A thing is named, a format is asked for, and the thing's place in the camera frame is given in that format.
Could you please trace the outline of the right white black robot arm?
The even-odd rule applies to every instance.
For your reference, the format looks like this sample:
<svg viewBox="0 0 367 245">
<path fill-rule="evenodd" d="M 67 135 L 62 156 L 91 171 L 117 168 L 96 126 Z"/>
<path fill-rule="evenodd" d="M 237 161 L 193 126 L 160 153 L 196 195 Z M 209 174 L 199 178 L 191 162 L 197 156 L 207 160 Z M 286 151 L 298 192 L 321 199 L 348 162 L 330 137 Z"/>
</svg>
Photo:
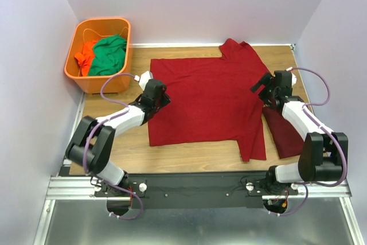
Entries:
<svg viewBox="0 0 367 245">
<path fill-rule="evenodd" d="M 341 184 L 348 172 L 348 137 L 323 124 L 310 110 L 310 103 L 292 94 L 294 68 L 265 73 L 251 88 L 270 109 L 288 121 L 303 140 L 298 162 L 272 166 L 260 185 L 275 195 L 292 184 L 313 183 L 325 187 Z"/>
</svg>

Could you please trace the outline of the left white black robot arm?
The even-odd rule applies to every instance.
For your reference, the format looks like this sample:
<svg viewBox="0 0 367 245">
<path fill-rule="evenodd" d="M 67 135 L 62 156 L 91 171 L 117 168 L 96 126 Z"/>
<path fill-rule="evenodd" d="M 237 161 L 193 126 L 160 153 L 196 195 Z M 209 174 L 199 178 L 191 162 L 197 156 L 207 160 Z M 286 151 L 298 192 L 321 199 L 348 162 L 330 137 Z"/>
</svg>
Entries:
<svg viewBox="0 0 367 245">
<path fill-rule="evenodd" d="M 128 187 L 128 173 L 110 160 L 114 139 L 147 123 L 168 105 L 170 97 L 166 90 L 163 82 L 150 79 L 142 93 L 119 112 L 100 118 L 83 117 L 66 148 L 65 157 L 81 166 L 86 174 L 107 182 L 107 189 L 114 196 L 123 195 Z"/>
</svg>

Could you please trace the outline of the red t-shirt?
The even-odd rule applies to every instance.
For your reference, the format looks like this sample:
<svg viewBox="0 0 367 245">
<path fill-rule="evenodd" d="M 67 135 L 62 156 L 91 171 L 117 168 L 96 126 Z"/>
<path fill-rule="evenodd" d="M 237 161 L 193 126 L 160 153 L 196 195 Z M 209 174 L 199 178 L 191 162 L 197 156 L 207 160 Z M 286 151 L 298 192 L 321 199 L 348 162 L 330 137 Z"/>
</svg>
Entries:
<svg viewBox="0 0 367 245">
<path fill-rule="evenodd" d="M 251 88 L 268 69 L 244 41 L 219 49 L 220 57 L 151 60 L 171 102 L 148 122 L 149 144 L 232 140 L 242 161 L 265 160 L 263 102 Z"/>
</svg>

